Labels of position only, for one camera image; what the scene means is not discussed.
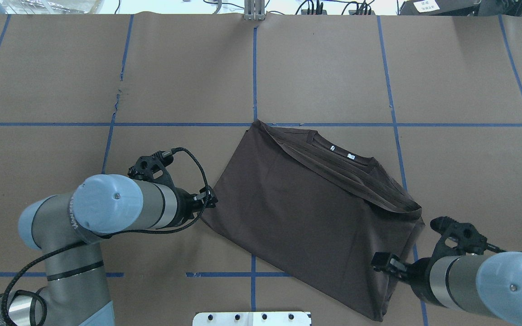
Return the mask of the brown t-shirt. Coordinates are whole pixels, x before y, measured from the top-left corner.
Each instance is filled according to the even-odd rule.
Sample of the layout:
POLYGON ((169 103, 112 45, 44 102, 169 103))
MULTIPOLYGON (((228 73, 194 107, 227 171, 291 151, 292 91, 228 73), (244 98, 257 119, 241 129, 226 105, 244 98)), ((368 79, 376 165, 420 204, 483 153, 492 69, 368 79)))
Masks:
POLYGON ((213 231, 373 321, 397 286, 375 272, 377 252, 408 258, 425 224, 422 207, 375 158, 311 129, 257 120, 213 191, 213 231))

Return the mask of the aluminium frame post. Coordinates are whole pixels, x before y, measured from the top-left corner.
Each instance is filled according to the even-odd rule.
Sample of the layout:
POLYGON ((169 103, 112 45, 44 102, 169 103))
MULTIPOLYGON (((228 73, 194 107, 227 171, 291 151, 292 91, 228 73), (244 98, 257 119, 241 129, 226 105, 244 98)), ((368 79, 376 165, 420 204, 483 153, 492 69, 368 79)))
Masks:
POLYGON ((267 0, 245 0, 244 1, 244 20, 263 21, 266 18, 267 0))

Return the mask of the black box white label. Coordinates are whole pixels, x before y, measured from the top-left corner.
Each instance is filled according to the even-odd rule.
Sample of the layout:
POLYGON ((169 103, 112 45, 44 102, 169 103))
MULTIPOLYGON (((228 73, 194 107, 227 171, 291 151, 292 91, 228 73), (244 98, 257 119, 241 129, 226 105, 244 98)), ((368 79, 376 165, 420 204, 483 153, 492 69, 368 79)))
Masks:
POLYGON ((406 0, 400 16, 468 16, 480 6, 480 0, 406 0))

